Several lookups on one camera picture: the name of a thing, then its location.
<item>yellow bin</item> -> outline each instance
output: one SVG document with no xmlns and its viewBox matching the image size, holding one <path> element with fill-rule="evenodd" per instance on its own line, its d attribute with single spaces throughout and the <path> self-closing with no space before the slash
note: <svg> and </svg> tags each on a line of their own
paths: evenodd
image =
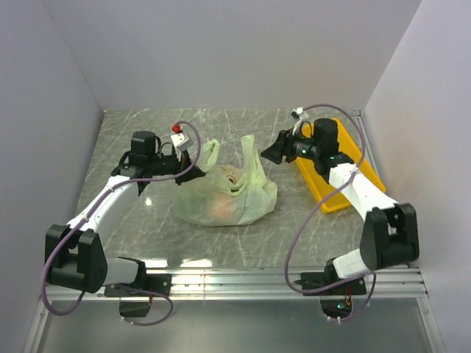
<svg viewBox="0 0 471 353">
<path fill-rule="evenodd" d="M 353 142 L 350 135 L 348 135 L 348 132 L 344 128 L 342 123 L 336 118 L 334 118 L 334 120 L 337 122 L 337 126 L 339 127 L 339 150 L 347 154 L 350 158 L 352 158 L 355 163 L 358 163 L 361 157 L 360 149 L 356 146 L 355 142 Z M 311 126 L 305 124 L 302 129 L 302 133 L 304 134 L 304 136 L 310 136 L 311 129 L 313 128 L 313 124 Z M 320 175 L 316 173 L 316 171 L 314 170 L 314 164 L 310 160 L 297 158 L 296 164 L 301 171 L 302 177 L 308 184 L 309 190 L 311 190 L 316 202 L 320 202 L 324 197 L 326 197 L 329 193 L 335 190 L 332 186 L 326 183 Z M 366 159 L 361 164 L 360 170 L 364 174 L 364 176 L 366 176 L 369 181 L 372 182 L 378 189 L 383 192 L 386 191 L 386 187 L 381 182 L 379 176 L 375 173 L 375 171 L 373 171 L 372 166 L 368 163 Z M 345 198 L 345 196 L 339 193 L 329 201 L 322 204 L 321 211 L 323 213 L 331 213 L 341 210 L 342 208 L 348 207 L 350 205 L 351 203 Z"/>
</svg>

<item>red light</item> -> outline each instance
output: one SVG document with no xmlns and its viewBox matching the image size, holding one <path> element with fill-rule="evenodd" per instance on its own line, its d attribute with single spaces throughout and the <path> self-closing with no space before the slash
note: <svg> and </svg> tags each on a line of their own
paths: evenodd
<svg viewBox="0 0 471 353">
<path fill-rule="evenodd" d="M 173 130 L 173 132 L 175 132 L 176 134 L 180 134 L 182 132 L 182 128 L 180 127 L 180 125 L 174 125 L 171 127 L 171 129 Z"/>
</svg>

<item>gray marble surface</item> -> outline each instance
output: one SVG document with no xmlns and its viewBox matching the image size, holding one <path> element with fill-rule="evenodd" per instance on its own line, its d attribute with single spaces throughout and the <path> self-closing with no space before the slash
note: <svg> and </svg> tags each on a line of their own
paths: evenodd
<svg viewBox="0 0 471 353">
<path fill-rule="evenodd" d="M 339 117 L 358 141 L 353 126 L 331 110 L 312 118 Z M 192 122 L 202 142 L 221 143 L 220 164 L 243 166 L 240 137 L 254 134 L 259 152 L 275 141 L 281 129 L 294 123 L 289 109 L 144 109 L 108 110 L 96 143 L 79 200 L 81 211 L 103 188 L 120 156 L 129 149 L 132 133 L 149 130 L 168 138 L 179 119 Z M 275 210 L 249 226 L 199 227 L 178 219 L 172 209 L 170 182 L 148 185 L 116 222 L 105 242 L 108 257 L 154 260 L 157 266 L 219 268 L 281 266 L 295 232 L 315 201 L 295 163 L 274 165 L 262 160 L 268 178 L 278 185 Z M 292 265 L 324 265 L 358 247 L 363 222 L 353 208 L 317 213 L 302 234 Z"/>
</svg>

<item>white wall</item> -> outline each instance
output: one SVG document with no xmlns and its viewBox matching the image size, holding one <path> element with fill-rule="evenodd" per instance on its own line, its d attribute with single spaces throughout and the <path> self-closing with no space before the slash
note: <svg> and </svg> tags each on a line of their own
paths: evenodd
<svg viewBox="0 0 471 353">
<path fill-rule="evenodd" d="M 16 353 L 45 232 L 75 211 L 102 112 L 39 1 L 0 1 L 0 50 L 0 351 Z"/>
<path fill-rule="evenodd" d="M 420 262 L 448 352 L 471 337 L 471 2 L 424 0 L 366 106 L 391 195 L 417 209 Z"/>
<path fill-rule="evenodd" d="M 420 0 L 43 0 L 103 108 L 363 108 Z"/>
</svg>

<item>green plastic bag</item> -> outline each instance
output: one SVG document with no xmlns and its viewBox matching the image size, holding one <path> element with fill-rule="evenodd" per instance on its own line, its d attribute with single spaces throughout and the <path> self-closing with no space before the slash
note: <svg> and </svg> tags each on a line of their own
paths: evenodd
<svg viewBox="0 0 471 353">
<path fill-rule="evenodd" d="M 277 186 L 263 171 L 253 135 L 241 139 L 244 169 L 217 165 L 219 142 L 211 140 L 202 149 L 198 167 L 206 176 L 175 185 L 177 217 L 208 227 L 251 224 L 273 211 Z"/>
</svg>

